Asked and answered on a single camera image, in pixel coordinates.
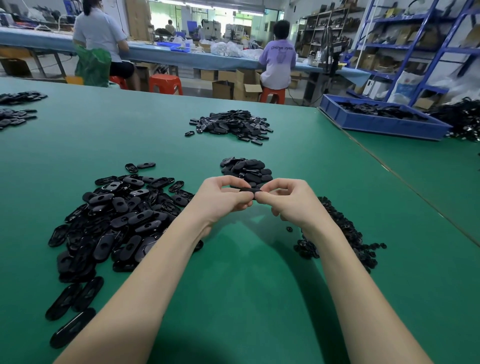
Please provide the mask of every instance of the green tabletop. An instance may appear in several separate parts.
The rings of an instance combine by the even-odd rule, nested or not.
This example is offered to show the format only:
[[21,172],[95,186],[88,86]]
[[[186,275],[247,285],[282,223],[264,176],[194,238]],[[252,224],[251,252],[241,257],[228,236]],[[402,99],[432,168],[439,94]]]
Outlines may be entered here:
[[[228,156],[257,158],[274,177],[305,179],[355,223],[366,243],[386,243],[372,277],[435,363],[478,363],[480,250],[313,108],[3,79],[0,92],[38,90],[39,119],[0,133],[2,363],[51,363],[48,341],[74,313],[48,322],[58,281],[48,239],[99,177],[125,163],[172,176],[195,192]],[[247,109],[274,129],[263,146],[232,135],[194,135],[190,118]],[[231,214],[195,253],[176,290],[150,363],[346,363],[318,260],[292,249],[300,231],[254,204]],[[127,278],[111,261],[99,310]]]
[[480,246],[480,144],[348,133]]

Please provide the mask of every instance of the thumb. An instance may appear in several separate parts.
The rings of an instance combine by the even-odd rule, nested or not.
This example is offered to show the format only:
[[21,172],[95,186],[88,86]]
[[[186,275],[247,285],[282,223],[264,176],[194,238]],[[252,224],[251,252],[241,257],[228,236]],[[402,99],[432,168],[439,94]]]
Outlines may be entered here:
[[281,204],[281,198],[283,196],[276,196],[274,194],[270,194],[268,192],[256,192],[255,193],[255,200],[259,204],[270,205],[271,207],[279,210],[279,205]]
[[253,200],[253,193],[250,191],[231,192],[235,195],[235,204],[247,204]]

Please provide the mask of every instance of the blue basket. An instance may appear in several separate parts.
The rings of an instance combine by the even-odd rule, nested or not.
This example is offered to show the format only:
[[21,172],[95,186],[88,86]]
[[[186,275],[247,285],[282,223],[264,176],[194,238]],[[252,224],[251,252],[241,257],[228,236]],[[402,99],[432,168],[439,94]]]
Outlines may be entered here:
[[[387,118],[383,116],[363,115],[350,112],[341,107],[337,102],[350,102],[352,104],[369,104],[379,107],[399,106],[403,111],[409,111],[430,120],[421,122],[413,120]],[[320,108],[332,118],[342,129],[357,130],[359,132],[381,133],[389,135],[409,136],[412,138],[441,140],[452,127],[438,119],[432,118],[418,110],[405,105],[364,100],[358,98],[323,95]]]

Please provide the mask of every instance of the red stool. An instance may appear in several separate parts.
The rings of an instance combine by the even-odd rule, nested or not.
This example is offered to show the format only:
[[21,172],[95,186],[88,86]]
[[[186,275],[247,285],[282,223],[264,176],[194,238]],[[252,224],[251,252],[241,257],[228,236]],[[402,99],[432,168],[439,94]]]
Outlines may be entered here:
[[281,90],[272,90],[271,88],[264,87],[262,94],[260,95],[260,102],[267,102],[268,95],[273,95],[271,104],[275,104],[274,99],[276,98],[277,104],[285,104],[285,89]]
[[183,95],[180,78],[170,74],[154,74],[150,76],[150,92],[153,92],[154,86],[157,86],[161,94],[175,94],[176,88],[179,95]]
[[111,82],[115,82],[116,84],[118,84],[122,90],[128,90],[127,82],[124,78],[118,76],[110,76],[108,79]]

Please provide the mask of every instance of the black hair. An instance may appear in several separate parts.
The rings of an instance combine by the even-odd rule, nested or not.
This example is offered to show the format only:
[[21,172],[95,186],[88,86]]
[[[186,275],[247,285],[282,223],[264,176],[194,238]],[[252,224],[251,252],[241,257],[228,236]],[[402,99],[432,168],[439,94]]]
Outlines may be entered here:
[[287,39],[290,32],[290,23],[287,20],[280,20],[273,26],[273,34],[276,39]]
[[83,5],[84,5],[84,14],[85,15],[90,15],[90,12],[92,11],[92,8],[97,6],[100,3],[100,0],[84,0]]

